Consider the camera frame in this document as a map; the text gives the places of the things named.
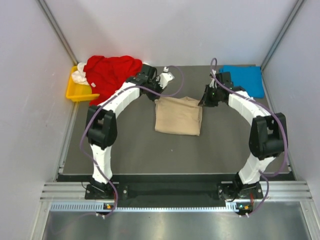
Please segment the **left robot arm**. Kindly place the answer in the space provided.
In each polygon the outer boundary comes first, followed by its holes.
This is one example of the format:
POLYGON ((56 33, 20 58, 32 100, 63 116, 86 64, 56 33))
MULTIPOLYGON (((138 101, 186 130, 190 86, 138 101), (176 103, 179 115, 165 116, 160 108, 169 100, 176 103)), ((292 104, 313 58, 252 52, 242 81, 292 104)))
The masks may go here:
POLYGON ((110 183, 111 151, 118 136, 117 118, 130 103, 145 94, 154 101, 174 79, 168 67, 161 74, 148 64, 143 64, 140 72, 130 76, 106 101, 88 108, 86 137, 93 155, 93 174, 86 186, 86 200, 110 199, 114 187, 110 183))

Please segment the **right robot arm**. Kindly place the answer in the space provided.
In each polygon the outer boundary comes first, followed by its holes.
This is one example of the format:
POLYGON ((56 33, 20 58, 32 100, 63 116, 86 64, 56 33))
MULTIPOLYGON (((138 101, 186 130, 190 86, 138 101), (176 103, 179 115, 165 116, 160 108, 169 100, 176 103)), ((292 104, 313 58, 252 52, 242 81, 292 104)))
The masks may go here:
POLYGON ((229 72, 210 73, 211 82, 205 86, 200 107, 217 107, 226 103, 249 124, 250 154, 244 167, 236 173, 231 186, 220 190, 221 198, 247 198, 258 190, 261 175, 267 166, 288 146, 286 117, 273 113, 255 101, 241 86, 235 86, 229 72))

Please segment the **beige t shirt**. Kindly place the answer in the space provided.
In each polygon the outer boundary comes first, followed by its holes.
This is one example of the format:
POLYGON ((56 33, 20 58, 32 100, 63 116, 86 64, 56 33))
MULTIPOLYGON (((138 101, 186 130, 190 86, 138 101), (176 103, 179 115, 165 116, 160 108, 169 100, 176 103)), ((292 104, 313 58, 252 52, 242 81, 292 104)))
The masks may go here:
POLYGON ((155 101, 155 131, 172 134, 199 136, 201 133, 203 108, 199 100, 160 97, 155 101))

